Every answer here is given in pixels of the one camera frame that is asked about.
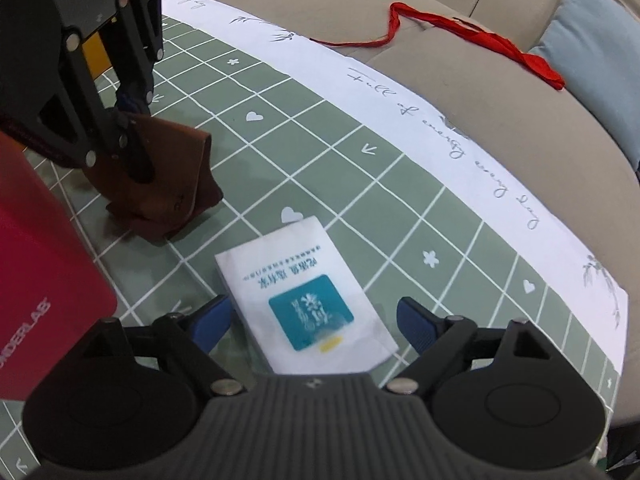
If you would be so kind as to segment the green grid tablecloth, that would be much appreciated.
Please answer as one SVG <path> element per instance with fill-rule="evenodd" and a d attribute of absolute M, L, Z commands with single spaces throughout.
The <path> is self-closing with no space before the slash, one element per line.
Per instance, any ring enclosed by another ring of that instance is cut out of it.
<path fill-rule="evenodd" d="M 627 296 L 512 174 L 411 91 L 212 0 L 162 0 L 152 117 L 212 136 L 224 197 L 173 240 L 114 225 L 79 170 L 22 148 L 117 299 L 24 401 L 1 397 L 6 479 L 597 479 Z M 398 344 L 367 373 L 274 374 L 215 257 L 317 217 Z M 245 386 L 194 396 L 127 327 L 218 295 L 210 357 Z M 398 301 L 506 332 L 434 393 Z"/>

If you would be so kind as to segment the white tissue packet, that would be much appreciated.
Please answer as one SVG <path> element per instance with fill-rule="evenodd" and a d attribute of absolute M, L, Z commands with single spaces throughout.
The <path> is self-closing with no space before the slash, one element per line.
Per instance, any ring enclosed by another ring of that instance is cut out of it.
<path fill-rule="evenodd" d="M 317 217 L 215 260 L 250 340 L 274 374 L 367 373 L 398 350 Z"/>

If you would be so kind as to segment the orange white storage box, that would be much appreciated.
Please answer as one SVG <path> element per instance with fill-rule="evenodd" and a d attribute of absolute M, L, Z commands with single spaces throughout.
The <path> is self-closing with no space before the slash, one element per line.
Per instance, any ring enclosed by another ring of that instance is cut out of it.
<path fill-rule="evenodd" d="M 117 58 L 118 21 L 116 16 L 109 18 L 91 34 L 83 34 L 82 53 L 93 79 L 98 78 L 113 66 Z"/>

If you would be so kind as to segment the red ribbon scarf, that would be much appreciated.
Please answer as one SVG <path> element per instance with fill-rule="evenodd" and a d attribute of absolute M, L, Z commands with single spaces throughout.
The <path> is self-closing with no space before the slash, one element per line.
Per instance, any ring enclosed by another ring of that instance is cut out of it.
<path fill-rule="evenodd" d="M 542 56 L 522 51 L 510 39 L 462 20 L 462 18 L 447 18 L 440 14 L 419 11 L 413 6 L 399 1 L 392 2 L 388 7 L 386 34 L 380 38 L 364 41 L 328 41 L 312 38 L 312 41 L 326 47 L 382 48 L 395 39 L 402 18 L 410 18 L 410 20 L 446 30 L 446 32 L 471 44 L 510 58 L 511 61 L 525 68 L 556 91 L 563 90 L 566 86 L 562 75 L 554 70 Z"/>

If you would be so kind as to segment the brown leather pouch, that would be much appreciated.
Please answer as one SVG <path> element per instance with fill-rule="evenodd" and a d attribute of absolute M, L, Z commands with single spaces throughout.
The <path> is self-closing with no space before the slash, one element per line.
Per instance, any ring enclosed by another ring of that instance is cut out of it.
<path fill-rule="evenodd" d="M 105 144 L 84 174 L 116 223 L 155 242 L 221 202 L 211 151 L 208 132 L 112 108 Z"/>

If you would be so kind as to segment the light blue cushion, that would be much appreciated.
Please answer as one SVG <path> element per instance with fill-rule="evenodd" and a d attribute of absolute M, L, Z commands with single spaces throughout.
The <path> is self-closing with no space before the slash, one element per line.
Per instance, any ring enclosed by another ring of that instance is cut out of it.
<path fill-rule="evenodd" d="M 530 49 L 639 169 L 639 22 L 615 0 L 561 0 Z"/>

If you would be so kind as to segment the beige sofa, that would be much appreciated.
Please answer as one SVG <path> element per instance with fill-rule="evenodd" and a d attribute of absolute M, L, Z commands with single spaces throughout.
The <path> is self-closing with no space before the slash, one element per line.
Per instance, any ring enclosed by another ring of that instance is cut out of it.
<path fill-rule="evenodd" d="M 458 16 L 531 47 L 559 0 L 218 0 L 337 49 L 430 101 L 511 170 L 612 273 L 629 297 L 613 422 L 639 418 L 639 181 L 614 140 L 567 91 L 450 32 L 407 22 L 387 47 L 394 1 Z"/>

